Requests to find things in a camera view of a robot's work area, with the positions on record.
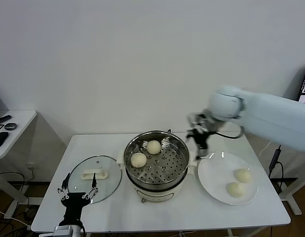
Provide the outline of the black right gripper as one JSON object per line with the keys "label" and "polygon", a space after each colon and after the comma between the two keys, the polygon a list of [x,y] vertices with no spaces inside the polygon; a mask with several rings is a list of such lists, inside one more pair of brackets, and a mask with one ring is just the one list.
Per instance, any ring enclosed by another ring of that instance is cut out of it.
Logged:
{"label": "black right gripper", "polygon": [[189,137],[192,137],[197,145],[195,160],[206,158],[208,155],[207,139],[210,136],[210,132],[199,132],[197,129],[192,129],[189,131]]}

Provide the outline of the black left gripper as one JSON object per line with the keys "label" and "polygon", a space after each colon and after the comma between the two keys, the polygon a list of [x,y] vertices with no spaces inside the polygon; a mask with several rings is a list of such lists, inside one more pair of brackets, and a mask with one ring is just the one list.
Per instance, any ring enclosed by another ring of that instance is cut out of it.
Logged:
{"label": "black left gripper", "polygon": [[65,206],[66,211],[63,220],[59,223],[59,226],[76,225],[82,226],[81,213],[82,209],[90,204],[90,200],[93,199],[98,193],[96,173],[93,174],[91,190],[87,193],[68,193],[70,173],[62,181],[60,187],[57,188],[58,194],[61,196],[61,203]]}

